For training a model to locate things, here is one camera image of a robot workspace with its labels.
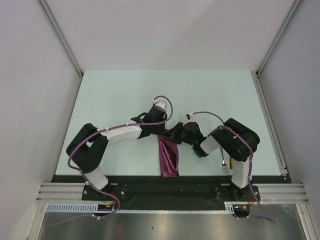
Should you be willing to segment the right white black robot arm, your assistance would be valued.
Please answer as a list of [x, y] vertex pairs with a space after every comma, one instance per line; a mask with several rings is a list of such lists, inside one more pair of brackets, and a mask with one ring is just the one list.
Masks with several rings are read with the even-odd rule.
[[164, 136], [176, 144], [192, 146], [199, 158], [205, 158], [217, 149], [225, 151], [233, 160], [231, 196], [237, 201], [248, 196], [247, 186], [252, 179], [252, 158], [260, 143], [259, 136], [253, 130], [229, 118], [205, 136], [198, 123], [190, 118], [184, 123], [178, 122]]

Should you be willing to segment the magenta satin napkin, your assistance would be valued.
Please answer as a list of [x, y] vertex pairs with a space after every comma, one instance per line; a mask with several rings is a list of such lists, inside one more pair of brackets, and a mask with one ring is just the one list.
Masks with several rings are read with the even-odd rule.
[[175, 142], [164, 135], [158, 135], [160, 174], [163, 178], [179, 176], [179, 150]]

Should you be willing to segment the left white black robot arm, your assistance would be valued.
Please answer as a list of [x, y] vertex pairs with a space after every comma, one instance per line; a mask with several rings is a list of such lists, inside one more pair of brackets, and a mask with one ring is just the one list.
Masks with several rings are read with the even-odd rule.
[[94, 186], [93, 194], [100, 200], [110, 196], [109, 181], [100, 163], [107, 147], [128, 140], [138, 140], [165, 132], [166, 103], [158, 101], [149, 112], [131, 118], [129, 123], [117, 127], [101, 128], [85, 124], [66, 148], [68, 162], [74, 162], [85, 180]]

